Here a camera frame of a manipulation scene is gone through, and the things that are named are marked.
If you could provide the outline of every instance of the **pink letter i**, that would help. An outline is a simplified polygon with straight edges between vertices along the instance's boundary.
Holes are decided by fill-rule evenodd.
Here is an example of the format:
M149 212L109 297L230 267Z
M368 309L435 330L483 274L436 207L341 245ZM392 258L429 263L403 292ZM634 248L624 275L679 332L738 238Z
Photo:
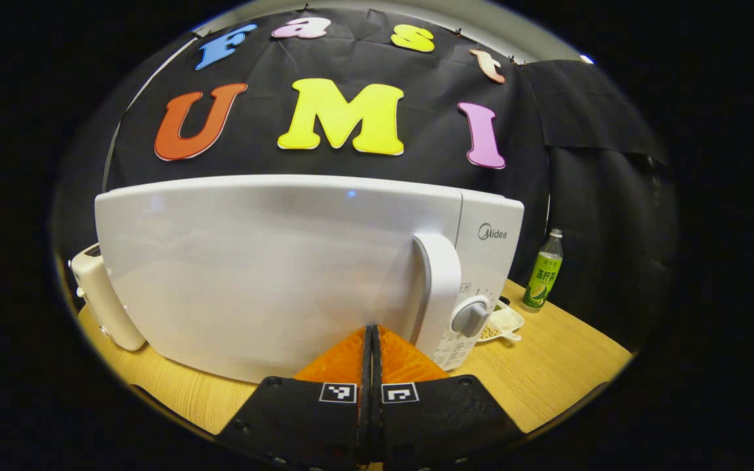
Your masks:
M458 109L467 115L467 123L470 125L470 140L472 146L467 153L467 160L471 164L490 169L503 169L505 159L499 155L496 149L496 136L494 136L494 117L496 115L488 108L461 102Z

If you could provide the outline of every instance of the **foam letter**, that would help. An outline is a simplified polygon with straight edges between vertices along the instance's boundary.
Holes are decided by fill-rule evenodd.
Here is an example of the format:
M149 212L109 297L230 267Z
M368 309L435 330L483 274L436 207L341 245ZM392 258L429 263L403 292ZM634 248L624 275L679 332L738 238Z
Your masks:
M348 103L336 84L327 78L302 78L293 83L298 90L296 111L290 130L278 137L282 149L313 149L320 137L314 132L316 118L330 145L341 147L357 123L363 130L353 138L359 152L401 155L403 143L397 138L397 102L403 90L387 84L369 84Z
M470 125L470 138L473 144L467 153L467 160L480 167L503 169L505 159L496 149L494 112L480 105L465 102L459 103L458 109L467 114L467 123Z
M479 68L482 69L485 75L494 82L503 84L505 83L505 77L502 77L497 71L497 67L502 67L499 62L496 62L493 57L483 50L470 50L470 54L476 56L479 61Z
M233 48L229 48L228 46L236 46L242 43L243 40L246 39L245 33L256 27L258 27L257 24L247 24L240 29L228 33L228 35L221 36L211 41L209 44L204 44L203 47L200 48L200 50L203 51L203 61L200 62L195 69L199 71L201 68L218 62L218 60L233 53Z
M273 38L299 38L311 39L326 35L325 29L329 27L330 20L326 18L296 18L287 22L289 26L281 26L272 32Z
M179 132L182 131L182 123L191 110L191 105L203 97L201 92L187 93L177 96L168 102L168 112L162 119L162 125L156 134L156 142L153 143L153 151L156 152L162 160L181 160L183 158L192 158L212 146L223 131L225 118L234 98L245 92L246 84L225 84L213 89L211 96L215 98L215 103L211 106L209 116L206 119L206 125L194 137L182 137Z
M435 49L435 43L430 39L435 38L428 30L422 27L414 27L410 24L398 24L395 26L396 35L391 36L391 42L401 48L410 48L421 52L430 52Z

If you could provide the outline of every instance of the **microwave door handle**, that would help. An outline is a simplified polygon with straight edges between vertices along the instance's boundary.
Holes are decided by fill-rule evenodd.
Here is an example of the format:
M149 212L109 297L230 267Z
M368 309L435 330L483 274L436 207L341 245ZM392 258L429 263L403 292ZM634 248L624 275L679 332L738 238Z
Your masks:
M441 234L416 234L414 241L423 260L425 283L416 319L420 327L412 339L431 358L450 325L461 285L461 263L452 242Z

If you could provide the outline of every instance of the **letter m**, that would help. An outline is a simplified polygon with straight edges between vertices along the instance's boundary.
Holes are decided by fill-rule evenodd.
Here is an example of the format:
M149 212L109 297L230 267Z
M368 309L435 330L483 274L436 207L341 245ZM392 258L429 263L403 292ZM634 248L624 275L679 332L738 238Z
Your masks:
M362 120L363 129L353 138L359 152L401 155L397 138L397 102L403 90L387 84L369 84L348 103L336 84L327 78L303 78L293 83L298 90L296 111L287 134L278 137L282 149L313 149L321 138L314 132L316 118L330 145L339 148Z

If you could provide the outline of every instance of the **gray knob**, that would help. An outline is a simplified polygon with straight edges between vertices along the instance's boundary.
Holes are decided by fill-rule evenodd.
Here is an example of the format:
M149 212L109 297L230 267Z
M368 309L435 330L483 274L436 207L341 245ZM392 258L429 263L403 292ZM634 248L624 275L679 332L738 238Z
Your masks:
M453 332L465 337L475 337L484 328L485 322L488 322L488 315L488 307L484 302L473 302L456 314L451 328Z

